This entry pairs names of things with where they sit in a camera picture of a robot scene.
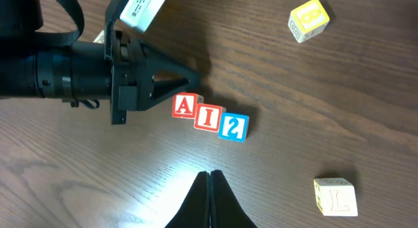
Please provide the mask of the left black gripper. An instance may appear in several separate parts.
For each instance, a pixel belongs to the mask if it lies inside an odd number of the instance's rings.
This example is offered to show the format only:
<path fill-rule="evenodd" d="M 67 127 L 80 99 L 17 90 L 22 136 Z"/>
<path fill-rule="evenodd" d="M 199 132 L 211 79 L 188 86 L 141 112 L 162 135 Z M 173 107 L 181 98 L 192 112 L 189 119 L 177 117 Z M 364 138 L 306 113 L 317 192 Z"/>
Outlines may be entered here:
<path fill-rule="evenodd" d="M 197 71 L 123 31 L 106 34 L 105 50 L 111 62 L 112 125 L 127 123 L 128 112 L 148 110 L 201 84 Z"/>

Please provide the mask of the red letter A block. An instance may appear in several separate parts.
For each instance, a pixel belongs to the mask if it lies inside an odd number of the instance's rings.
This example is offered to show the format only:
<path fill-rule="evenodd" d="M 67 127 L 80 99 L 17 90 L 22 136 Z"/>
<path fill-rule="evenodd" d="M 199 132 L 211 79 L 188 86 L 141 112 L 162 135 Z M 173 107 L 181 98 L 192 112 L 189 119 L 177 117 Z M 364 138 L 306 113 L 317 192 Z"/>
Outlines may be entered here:
<path fill-rule="evenodd" d="M 203 103 L 204 97 L 197 93 L 182 92 L 173 98 L 172 117 L 183 119 L 194 119 L 198 103 Z"/>

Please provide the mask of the red letter I block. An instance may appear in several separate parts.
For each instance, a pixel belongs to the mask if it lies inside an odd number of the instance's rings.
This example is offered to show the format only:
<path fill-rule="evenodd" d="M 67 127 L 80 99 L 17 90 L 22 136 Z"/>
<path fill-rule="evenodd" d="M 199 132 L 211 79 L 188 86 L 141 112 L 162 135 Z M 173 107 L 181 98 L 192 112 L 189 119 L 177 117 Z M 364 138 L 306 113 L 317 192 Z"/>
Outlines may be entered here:
<path fill-rule="evenodd" d="M 195 129 L 217 133 L 220 128 L 222 114 L 226 108 L 218 105 L 199 103 L 193 127 Z"/>

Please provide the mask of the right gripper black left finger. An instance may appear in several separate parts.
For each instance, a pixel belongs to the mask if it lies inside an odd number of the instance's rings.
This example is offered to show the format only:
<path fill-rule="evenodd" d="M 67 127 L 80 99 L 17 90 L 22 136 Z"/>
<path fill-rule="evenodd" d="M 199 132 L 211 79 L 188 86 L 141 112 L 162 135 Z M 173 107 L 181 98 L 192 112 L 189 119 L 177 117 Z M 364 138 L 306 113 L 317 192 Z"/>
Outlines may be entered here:
<path fill-rule="evenodd" d="M 166 228 L 209 228 L 210 196 L 209 174 L 199 172 L 181 207 L 165 226 Z"/>

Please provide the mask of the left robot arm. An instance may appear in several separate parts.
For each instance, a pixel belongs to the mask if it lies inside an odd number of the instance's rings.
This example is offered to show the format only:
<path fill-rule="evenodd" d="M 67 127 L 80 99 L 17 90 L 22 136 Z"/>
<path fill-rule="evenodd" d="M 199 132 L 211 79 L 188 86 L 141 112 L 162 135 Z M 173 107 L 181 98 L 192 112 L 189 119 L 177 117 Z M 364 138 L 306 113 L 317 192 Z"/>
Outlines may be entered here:
<path fill-rule="evenodd" d="M 111 0 L 104 40 L 82 42 L 77 0 L 56 0 L 76 28 L 43 33 L 40 0 L 1 0 L 1 97 L 61 99 L 96 109 L 110 101 L 111 122 L 196 88 L 200 75 L 152 46 L 114 29 L 122 21 L 145 32 L 165 0 Z"/>

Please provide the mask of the blue number 2 block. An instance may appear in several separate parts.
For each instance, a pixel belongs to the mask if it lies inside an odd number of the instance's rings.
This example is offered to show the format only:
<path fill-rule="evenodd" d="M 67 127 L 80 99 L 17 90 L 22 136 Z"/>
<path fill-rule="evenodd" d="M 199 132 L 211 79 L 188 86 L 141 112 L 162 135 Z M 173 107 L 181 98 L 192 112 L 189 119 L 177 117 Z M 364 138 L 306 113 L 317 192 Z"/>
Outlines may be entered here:
<path fill-rule="evenodd" d="M 248 133 L 249 116 L 224 112 L 221 115 L 218 137 L 224 140 L 244 142 Z"/>

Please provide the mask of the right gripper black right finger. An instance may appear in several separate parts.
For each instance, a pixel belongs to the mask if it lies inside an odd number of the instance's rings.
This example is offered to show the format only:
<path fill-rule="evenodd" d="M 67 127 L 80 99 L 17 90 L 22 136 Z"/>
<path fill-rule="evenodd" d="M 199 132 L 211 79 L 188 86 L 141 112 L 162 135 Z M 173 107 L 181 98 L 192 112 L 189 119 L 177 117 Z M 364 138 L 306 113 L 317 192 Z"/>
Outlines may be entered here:
<path fill-rule="evenodd" d="M 210 226 L 257 228 L 244 212 L 221 170 L 210 173 Z"/>

